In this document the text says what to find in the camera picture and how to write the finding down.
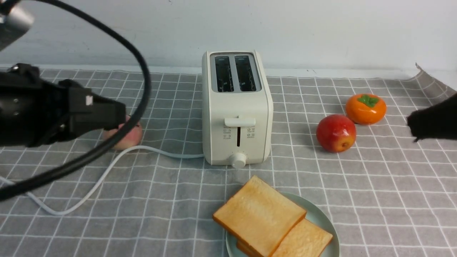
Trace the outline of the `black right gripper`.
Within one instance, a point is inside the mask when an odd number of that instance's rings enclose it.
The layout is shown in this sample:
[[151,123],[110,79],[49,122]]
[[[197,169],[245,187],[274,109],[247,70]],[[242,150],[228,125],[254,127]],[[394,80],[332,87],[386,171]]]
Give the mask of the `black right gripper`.
[[414,142],[426,139],[457,140],[457,95],[407,117]]

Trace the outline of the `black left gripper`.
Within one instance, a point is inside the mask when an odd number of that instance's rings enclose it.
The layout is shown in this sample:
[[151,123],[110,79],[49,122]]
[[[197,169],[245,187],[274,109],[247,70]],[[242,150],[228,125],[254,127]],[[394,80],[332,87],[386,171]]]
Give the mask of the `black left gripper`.
[[117,129],[126,119],[124,104],[75,80],[52,83],[28,64],[1,71],[2,147],[66,142],[93,130]]

